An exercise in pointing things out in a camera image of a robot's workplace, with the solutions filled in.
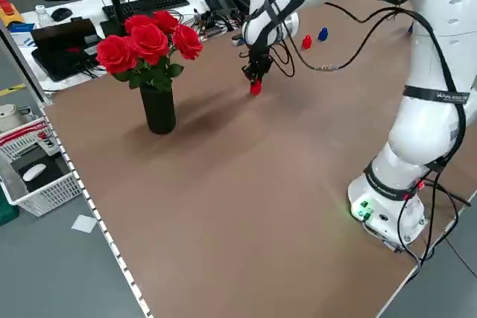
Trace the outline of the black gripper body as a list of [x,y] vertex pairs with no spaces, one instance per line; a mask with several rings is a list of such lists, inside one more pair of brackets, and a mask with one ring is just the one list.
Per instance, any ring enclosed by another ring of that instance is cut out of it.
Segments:
[[248,44],[248,65],[252,67],[269,67],[271,65],[270,46]]

